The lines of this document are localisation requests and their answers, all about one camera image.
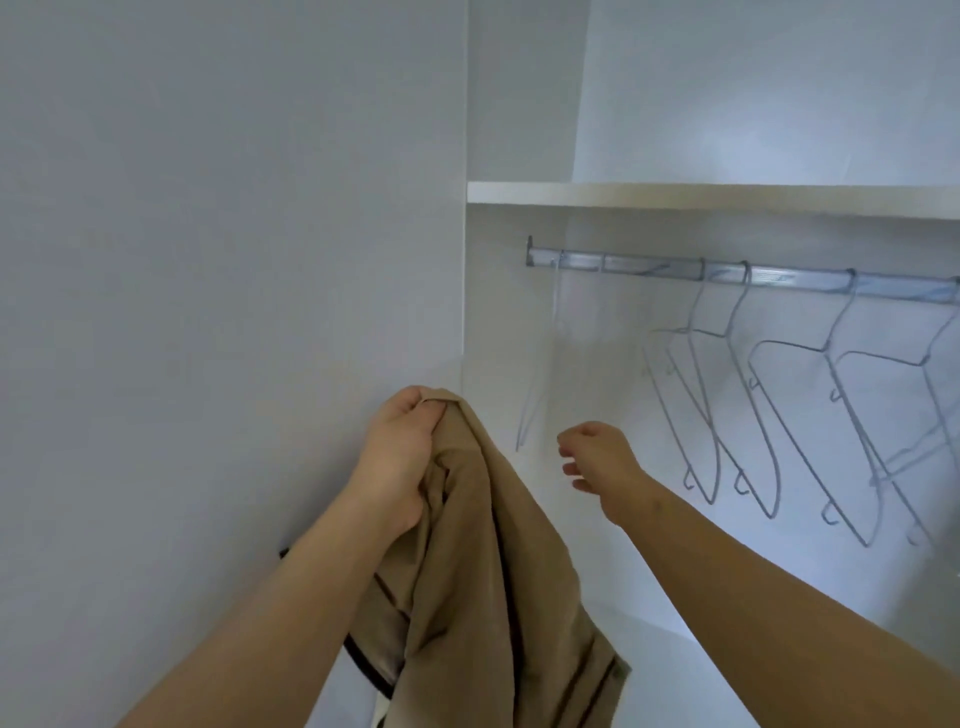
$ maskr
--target hanger hook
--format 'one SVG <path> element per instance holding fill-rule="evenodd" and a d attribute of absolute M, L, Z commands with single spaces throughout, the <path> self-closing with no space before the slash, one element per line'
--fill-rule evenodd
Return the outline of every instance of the hanger hook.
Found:
<path fill-rule="evenodd" d="M 859 292 L 860 287 L 860 274 L 856 272 L 855 268 L 848 268 L 847 272 L 850 274 L 850 282 L 847 284 L 847 291 L 850 293 L 847 298 L 847 302 L 844 303 L 843 308 L 840 309 L 840 313 L 837 314 L 837 317 L 833 320 L 833 326 L 830 327 L 830 331 L 827 334 L 827 342 L 824 344 L 824 353 L 830 350 L 830 347 L 833 345 L 833 334 L 836 333 L 837 328 L 840 326 L 840 322 L 843 321 L 844 316 L 847 315 L 847 311 L 850 310 L 850 307 L 853 305 L 853 301 L 856 299 L 856 295 Z"/>
<path fill-rule="evenodd" d="M 693 330 L 693 317 L 697 313 L 697 306 L 700 305 L 700 299 L 704 295 L 704 291 L 707 289 L 707 259 L 700 258 L 700 288 L 697 290 L 697 295 L 693 299 L 693 303 L 690 305 L 690 312 L 686 316 L 686 330 L 690 332 Z"/>
<path fill-rule="evenodd" d="M 744 260 L 742 263 L 743 280 L 740 284 L 743 286 L 743 291 L 740 293 L 739 298 L 737 298 L 736 303 L 733 305 L 733 309 L 730 312 L 730 319 L 727 321 L 727 330 L 724 331 L 724 336 L 730 336 L 731 332 L 733 331 L 733 322 L 736 321 L 736 315 L 740 312 L 740 306 L 743 304 L 744 300 L 747 298 L 747 294 L 750 293 L 754 286 L 754 267 L 750 264 L 749 260 Z"/>

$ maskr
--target beige cloth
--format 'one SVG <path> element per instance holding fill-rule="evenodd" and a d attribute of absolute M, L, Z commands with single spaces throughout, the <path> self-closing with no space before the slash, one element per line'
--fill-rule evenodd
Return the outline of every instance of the beige cloth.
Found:
<path fill-rule="evenodd" d="M 386 728 L 609 726 L 630 669 L 580 602 L 560 536 L 459 397 L 434 432 L 420 524 L 387 552 L 348 650 Z"/>

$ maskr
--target fabric fold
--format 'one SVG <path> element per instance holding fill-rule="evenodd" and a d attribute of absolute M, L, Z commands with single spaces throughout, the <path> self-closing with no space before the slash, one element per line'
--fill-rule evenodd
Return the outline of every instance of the fabric fold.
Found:
<path fill-rule="evenodd" d="M 385 728 L 601 728 L 630 669 L 590 620 L 560 535 L 446 390 L 423 517 L 388 550 L 348 651 Z"/>

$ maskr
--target wire hanger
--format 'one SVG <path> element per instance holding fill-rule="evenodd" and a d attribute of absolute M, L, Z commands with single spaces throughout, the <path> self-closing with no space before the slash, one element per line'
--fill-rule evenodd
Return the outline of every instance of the wire hanger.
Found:
<path fill-rule="evenodd" d="M 557 312 L 560 309 L 560 267 L 561 263 L 564 261 L 564 254 L 565 251 L 559 251 L 557 253 L 556 260 L 553 261 L 553 305 L 550 310 L 550 334 L 543 342 L 540 355 L 537 356 L 536 361 L 541 361 L 544 359 L 546 356 L 546 350 L 548 348 L 552 350 L 554 347 L 551 345 L 555 344 L 556 341 Z M 530 377 L 530 384 L 527 386 L 527 394 L 524 396 L 523 406 L 520 408 L 520 420 L 516 426 L 515 452 L 520 452 L 520 448 L 526 444 L 527 434 L 530 431 L 530 425 L 537 416 L 537 413 L 540 411 L 540 407 L 543 404 L 543 400 L 546 396 L 545 393 L 541 392 L 540 396 L 537 398 L 537 401 L 533 403 L 533 408 L 530 408 L 530 400 L 534 395 L 534 390 L 537 388 L 538 382 L 540 381 L 540 373 L 543 369 L 543 367 L 535 366 L 534 374 Z"/>
<path fill-rule="evenodd" d="M 547 358 L 547 349 L 554 352 L 556 350 L 557 334 L 558 327 L 560 326 L 560 299 L 561 299 L 561 268 L 564 267 L 564 262 L 566 260 L 567 252 L 564 250 L 558 251 L 557 256 L 554 260 L 551 261 L 551 268 L 554 269 L 553 274 L 553 303 L 550 311 L 550 335 L 546 340 L 544 340 L 540 353 L 537 355 L 537 361 L 545 361 Z M 599 264 L 589 272 L 595 273 L 605 273 L 606 272 L 606 261 L 607 254 L 599 254 L 600 260 Z M 601 303 L 601 308 L 606 308 L 606 299 Z M 548 392 L 543 390 L 540 392 L 540 395 L 537 397 L 536 401 L 531 402 L 531 399 L 534 395 L 534 391 L 537 389 L 537 385 L 541 380 L 541 372 L 545 372 L 545 366 L 538 366 L 534 371 L 534 375 L 530 379 L 530 384 L 527 387 L 526 396 L 523 398 L 523 405 L 520 408 L 520 419 L 516 427 L 516 448 L 515 452 L 520 452 L 520 448 L 526 445 L 527 435 L 530 432 L 530 426 L 533 424 L 533 421 L 537 418 L 540 409 L 543 407 L 543 404 L 547 400 Z M 567 378 L 577 378 L 576 376 L 568 375 Z"/>
<path fill-rule="evenodd" d="M 848 293 L 846 302 L 843 305 L 843 308 L 840 309 L 840 312 L 837 314 L 837 317 L 833 320 L 833 324 L 830 327 L 829 333 L 827 334 L 827 339 L 824 342 L 822 347 L 809 347 L 803 344 L 796 344 L 790 341 L 781 341 L 778 339 L 764 339 L 762 341 L 756 342 L 753 348 L 750 351 L 750 354 L 747 357 L 747 365 L 750 367 L 750 371 L 753 375 L 749 382 L 751 388 L 759 389 L 763 394 L 763 397 L 767 400 L 767 403 L 770 405 L 770 408 L 773 410 L 777 419 L 780 421 L 780 425 L 783 427 L 783 431 L 786 432 L 787 437 L 790 438 L 790 442 L 793 443 L 793 447 L 797 450 L 797 453 L 803 459 L 804 464 L 807 469 L 810 471 L 810 474 L 813 476 L 813 479 L 817 481 L 817 485 L 820 486 L 820 489 L 824 492 L 824 495 L 827 496 L 827 504 L 824 506 L 823 510 L 820 512 L 821 518 L 828 525 L 836 525 L 837 523 L 843 522 L 847 528 L 851 531 L 853 536 L 858 542 L 864 547 L 870 547 L 874 540 L 876 539 L 876 534 L 879 531 L 880 523 L 883 519 L 883 493 L 879 487 L 879 475 L 877 473 L 877 465 L 872 457 L 872 451 L 870 447 L 870 441 L 866 437 L 866 432 L 863 428 L 862 423 L 856 415 L 856 412 L 853 411 L 853 408 L 850 404 L 850 399 L 847 397 L 847 392 L 844 389 L 843 382 L 840 380 L 839 375 L 836 372 L 836 368 L 833 363 L 832 358 L 832 348 L 833 348 L 833 337 L 837 329 L 840 326 L 840 323 L 843 321 L 844 317 L 847 315 L 847 312 L 850 310 L 853 302 L 856 299 L 859 288 L 859 276 L 856 271 L 853 269 L 850 270 L 850 281 L 848 285 L 842 289 L 844 292 Z M 834 389 L 837 392 L 838 400 L 841 400 L 844 403 L 844 406 L 847 409 L 847 414 L 850 417 L 853 429 L 856 432 L 858 439 L 860 440 L 860 445 L 863 448 L 864 455 L 867 458 L 867 462 L 870 465 L 871 473 L 873 478 L 871 480 L 871 487 L 874 489 L 874 494 L 876 497 L 876 518 L 874 520 L 873 527 L 870 529 L 869 533 L 862 534 L 857 530 L 856 526 L 850 520 L 850 517 L 844 512 L 840 507 L 840 504 L 837 502 L 836 498 L 833 497 L 833 493 L 830 492 L 830 489 L 827 487 L 827 484 L 824 482 L 823 478 L 817 473 L 817 469 L 813 467 L 813 463 L 810 462 L 810 459 L 806 456 L 804 449 L 801 448 L 800 443 L 797 442 L 797 438 L 794 436 L 793 432 L 790 430 L 790 427 L 787 425 L 782 414 L 777 409 L 777 406 L 774 404 L 773 399 L 770 397 L 769 392 L 766 387 L 763 385 L 763 380 L 759 376 L 759 373 L 756 370 L 756 365 L 754 362 L 756 353 L 763 349 L 764 347 L 790 347 L 792 349 L 799 349 L 807 352 L 814 352 L 820 354 L 827 363 L 830 377 L 833 379 Z"/>
<path fill-rule="evenodd" d="M 774 495 L 774 501 L 772 505 L 769 507 L 763 501 L 763 498 L 760 497 L 759 493 L 756 491 L 756 488 L 754 487 L 753 481 L 747 475 L 747 472 L 745 471 L 745 469 L 739 464 L 739 462 L 737 462 L 737 459 L 733 456 L 733 453 L 730 451 L 730 448 L 724 443 L 723 438 L 720 436 L 719 432 L 717 431 L 716 423 L 713 418 L 713 413 L 709 406 L 709 397 L 706 392 L 706 387 L 704 387 L 701 390 L 704 395 L 704 406 L 701 407 L 697 398 L 694 396 L 692 390 L 690 389 L 690 386 L 686 382 L 685 377 L 683 376 L 682 372 L 677 366 L 677 362 L 673 358 L 673 354 L 669 349 L 669 345 L 667 346 L 666 353 L 667 353 L 667 357 L 670 360 L 671 368 L 673 369 L 674 372 L 676 372 L 681 384 L 686 390 L 687 396 L 690 398 L 691 402 L 696 408 L 701 419 L 703 419 L 704 423 L 709 428 L 710 433 L 713 437 L 714 443 L 724 452 L 724 454 L 727 455 L 728 459 L 733 464 L 733 467 L 736 469 L 736 479 L 733 482 L 733 489 L 737 493 L 739 493 L 741 496 L 752 495 L 754 497 L 754 500 L 756 500 L 757 505 L 759 505 L 760 510 L 763 512 L 763 515 L 766 516 L 768 519 L 773 519 L 777 516 L 777 513 L 780 510 L 780 493 L 782 489 L 782 478 L 780 476 L 780 462 L 777 459 L 777 453 L 774 450 L 773 443 L 770 440 L 770 435 L 767 432 L 767 428 L 764 425 L 763 419 L 760 416 L 759 409 L 756 406 L 754 393 L 749 387 L 746 377 L 744 377 L 743 369 L 740 365 L 736 352 L 733 349 L 733 341 L 732 341 L 733 325 L 736 322 L 737 314 L 739 313 L 743 302 L 746 300 L 747 295 L 753 289 L 753 282 L 754 282 L 753 267 L 748 261 L 745 260 L 743 261 L 743 280 L 741 283 L 743 285 L 743 291 L 740 293 L 739 297 L 737 298 L 736 303 L 734 304 L 731 310 L 730 317 L 728 318 L 727 325 L 723 331 L 710 331 L 704 328 L 693 327 L 694 314 L 701 300 L 699 295 L 696 301 L 694 302 L 693 308 L 691 308 L 691 315 L 688 318 L 686 328 L 655 329 L 655 331 L 666 332 L 671 334 L 700 333 L 700 334 L 704 334 L 705 336 L 711 336 L 713 338 L 721 339 L 727 344 L 727 349 L 728 349 L 728 353 L 730 354 L 733 368 L 736 371 L 737 377 L 740 381 L 740 385 L 743 388 L 744 393 L 747 395 L 748 401 L 750 402 L 751 409 L 754 413 L 754 417 L 756 418 L 756 423 L 760 428 L 761 434 L 763 435 L 763 440 L 766 444 L 767 451 L 770 454 L 770 460 L 773 465 L 775 495 Z M 698 380 L 702 381 L 699 358 L 697 357 L 696 349 L 693 345 L 693 337 L 688 335 L 687 340 L 690 346 L 690 353 L 693 358 L 694 369 L 698 375 Z"/>
<path fill-rule="evenodd" d="M 933 337 L 930 339 L 930 342 L 926 346 L 924 355 L 917 361 L 911 361 L 909 359 L 903 359 L 895 356 L 888 356 L 885 354 L 864 352 L 862 350 L 846 351 L 842 353 L 839 357 L 837 357 L 837 360 L 836 360 L 836 368 L 838 370 L 838 375 L 839 375 L 840 364 L 845 359 L 848 359 L 848 358 L 852 359 L 853 357 L 858 357 L 858 356 L 869 357 L 872 359 L 879 359 L 881 361 L 890 361 L 905 367 L 919 368 L 923 373 L 924 384 L 926 385 L 927 393 L 930 396 L 930 401 L 933 405 L 933 410 L 934 410 L 937 422 L 930 430 L 924 433 L 921 439 L 925 438 L 928 434 L 939 431 L 943 435 L 943 439 L 944 439 L 943 444 L 941 446 L 938 446 L 937 448 L 931 449 L 909 460 L 905 465 L 902 465 L 898 468 L 891 470 L 887 460 L 884 460 L 884 458 L 880 456 L 879 451 L 874 445 L 874 442 L 870 438 L 869 434 L 867 434 L 866 430 L 864 430 L 864 439 L 866 440 L 867 445 L 869 446 L 871 452 L 873 453 L 874 458 L 876 459 L 876 462 L 879 465 L 880 469 L 883 470 L 883 476 L 880 477 L 876 483 L 877 488 L 881 487 L 883 483 L 889 483 L 890 486 L 894 489 L 894 492 L 897 494 L 897 497 L 900 499 L 900 502 L 903 503 L 903 506 L 907 509 L 910 516 L 914 520 L 913 525 L 911 526 L 910 530 L 906 534 L 907 541 L 913 546 L 918 546 L 919 542 L 914 537 L 914 533 L 916 533 L 917 531 L 920 531 L 921 533 L 923 533 L 927 542 L 937 552 L 939 552 L 941 549 L 939 548 L 932 534 L 925 527 L 923 520 L 920 518 L 917 511 L 914 509 L 912 503 L 910 502 L 910 499 L 906 496 L 906 493 L 902 490 L 896 478 L 901 473 L 904 473 L 905 471 L 908 471 L 911 468 L 916 467 L 917 465 L 924 462 L 925 460 L 932 457 L 937 452 L 943 449 L 949 450 L 950 459 L 953 463 L 953 468 L 957 472 L 957 474 L 960 475 L 960 458 L 958 458 L 957 447 L 953 441 L 953 436 L 950 434 L 949 427 L 947 425 L 946 410 L 941 404 L 940 398 L 937 396 L 937 391 L 936 391 L 936 387 L 933 384 L 933 379 L 930 377 L 930 373 L 926 368 L 926 365 L 929 363 L 930 358 L 933 355 L 933 349 L 936 346 L 937 342 L 940 340 L 940 337 L 944 334 L 944 332 L 948 328 L 950 328 L 953 322 L 956 321 L 957 316 L 960 315 L 960 279 L 956 279 L 954 282 L 952 306 L 953 306 L 953 310 L 950 313 L 949 317 L 937 329 L 936 333 L 934 333 Z M 838 390 L 834 390 L 833 392 L 830 393 L 831 401 L 838 401 L 838 399 L 839 399 Z M 898 453 L 896 453 L 896 455 L 902 454 L 904 452 L 905 450 L 899 450 Z"/>
<path fill-rule="evenodd" d="M 940 337 L 950 328 L 953 323 L 956 321 L 957 316 L 960 315 L 960 278 L 954 280 L 953 286 L 953 298 L 951 305 L 953 307 L 952 312 L 946 321 L 944 321 L 941 326 L 934 333 L 933 338 L 930 339 L 929 344 L 926 346 L 924 355 L 920 357 L 917 361 L 911 361 L 909 359 L 903 359 L 896 356 L 887 356 L 886 354 L 878 354 L 873 352 L 864 352 L 861 350 L 849 350 L 840 354 L 836 360 L 837 370 L 839 371 L 841 363 L 848 359 L 848 357 L 857 357 L 864 356 L 872 359 L 879 359 L 882 361 L 890 361 L 895 364 L 901 364 L 906 367 L 919 368 L 924 376 L 924 384 L 926 385 L 926 391 L 930 395 L 930 401 L 933 404 L 933 411 L 936 415 L 936 424 L 925 432 L 918 440 L 917 444 L 914 447 L 917 447 L 920 442 L 930 435 L 936 434 L 937 432 L 943 435 L 943 443 L 937 447 L 923 453 L 917 458 L 910 460 L 906 465 L 903 465 L 896 469 L 895 472 L 891 473 L 891 476 L 896 476 L 900 473 L 903 473 L 910 468 L 919 465 L 924 462 L 930 456 L 940 451 L 943 448 L 949 449 L 950 458 L 953 461 L 953 468 L 960 474 L 960 451 L 956 447 L 956 444 L 953 441 L 953 436 L 950 434 L 949 428 L 947 426 L 947 419 L 950 414 L 952 414 L 957 408 L 960 402 L 955 402 L 950 408 L 946 408 L 941 403 L 940 398 L 937 396 L 936 387 L 933 384 L 933 379 L 930 377 L 930 372 L 927 370 L 926 365 L 929 363 L 930 358 L 933 355 L 933 349 L 937 345 L 937 342 L 940 340 Z M 835 391 L 830 393 L 830 399 L 836 401 Z M 905 454 L 909 454 L 911 448 L 898 450 L 892 457 L 887 459 L 887 462 L 898 457 L 903 457 Z"/>
<path fill-rule="evenodd" d="M 713 439 L 714 478 L 713 478 L 713 486 L 712 488 L 710 488 L 709 491 L 707 490 L 707 488 L 704 487 L 703 481 L 700 479 L 700 476 L 697 474 L 696 469 L 693 467 L 693 464 L 690 462 L 690 458 L 686 454 L 686 448 L 684 448 L 684 444 L 681 442 L 680 435 L 677 432 L 677 428 L 673 422 L 673 418 L 670 416 L 670 410 L 666 406 L 666 400 L 663 398 L 663 392 L 660 390 L 660 386 L 657 384 L 657 377 L 654 375 L 653 366 L 650 362 L 650 354 L 647 351 L 646 341 L 644 341 L 640 345 L 640 351 L 643 355 L 643 360 L 644 360 L 644 363 L 646 364 L 646 369 L 650 373 L 650 381 L 654 386 L 654 393 L 657 395 L 657 400 L 660 403 L 660 409 L 663 410 L 663 416 L 666 418 L 667 425 L 670 427 L 670 432 L 673 435 L 674 442 L 677 443 L 677 448 L 680 449 L 680 454 L 683 457 L 684 462 L 686 463 L 686 473 L 684 474 L 684 480 L 683 480 L 684 487 L 688 491 L 692 491 L 694 488 L 697 488 L 700 491 L 701 495 L 703 495 L 704 500 L 710 505 L 712 505 L 714 502 L 716 502 L 717 492 L 720 489 L 720 477 L 722 474 L 722 466 L 720 461 L 721 444 L 720 444 L 719 438 L 717 437 L 716 429 L 712 425 L 713 420 L 709 410 L 709 400 L 707 398 L 707 387 L 704 384 L 703 372 L 700 369 L 700 361 L 697 358 L 697 352 L 694 349 L 693 344 L 690 342 L 690 339 L 689 339 L 689 333 L 693 327 L 693 317 L 696 314 L 697 305 L 700 303 L 700 300 L 704 295 L 704 289 L 707 286 L 708 278 L 706 273 L 707 273 L 707 264 L 704 260 L 701 259 L 700 287 L 697 289 L 697 295 L 693 299 L 693 303 L 691 304 L 690 310 L 687 313 L 686 326 L 683 328 L 655 328 L 651 331 L 648 331 L 648 334 L 665 333 L 669 336 L 667 343 L 664 346 L 664 350 L 666 351 L 667 359 L 669 361 L 669 369 L 667 371 L 667 374 L 669 376 L 673 374 L 677 375 L 678 379 L 680 380 L 681 384 L 683 385 L 690 399 L 693 401 L 693 404 L 696 407 L 697 412 L 700 413 L 701 418 L 703 418 L 703 420 L 707 423 L 707 426 L 710 429 L 710 434 Z M 700 390 L 700 395 L 704 401 L 704 409 L 701 408 L 700 403 L 697 401 L 697 398 L 693 395 L 693 392 L 690 390 L 689 386 L 687 385 L 686 379 L 681 374 L 680 368 L 677 366 L 677 362 L 673 358 L 673 354 L 670 352 L 670 343 L 673 337 L 676 335 L 685 336 L 687 339 L 687 343 L 690 347 L 690 355 L 693 357 L 693 368 L 697 377 L 697 385 Z M 691 478 L 693 479 L 693 484 L 690 484 L 689 482 Z"/>

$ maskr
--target clothes rod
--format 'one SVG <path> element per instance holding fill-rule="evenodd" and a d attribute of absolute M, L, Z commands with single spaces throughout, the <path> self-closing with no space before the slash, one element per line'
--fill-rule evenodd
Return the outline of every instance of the clothes rod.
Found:
<path fill-rule="evenodd" d="M 554 248 L 534 247 L 533 237 L 527 238 L 527 265 L 532 268 L 619 273 L 626 276 L 673 280 L 703 280 L 711 283 L 744 282 L 745 266 L 701 258 L 649 257 L 640 255 L 613 255 L 585 253 Z M 752 285 L 763 288 L 787 288 L 795 291 L 820 293 L 850 293 L 852 271 L 780 268 L 769 265 L 751 265 Z M 958 279 L 923 278 L 919 276 L 891 276 L 883 273 L 860 273 L 856 276 L 856 295 L 897 301 L 923 303 L 960 303 L 957 301 Z"/>

